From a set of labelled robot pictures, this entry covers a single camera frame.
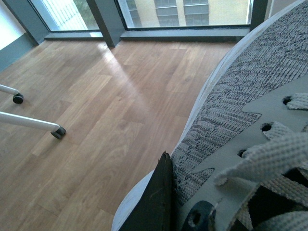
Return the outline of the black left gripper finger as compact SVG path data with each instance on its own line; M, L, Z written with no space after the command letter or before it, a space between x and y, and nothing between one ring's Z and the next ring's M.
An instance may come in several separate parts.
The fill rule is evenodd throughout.
M163 152L141 199L125 221L126 231L174 230L174 174L170 154Z

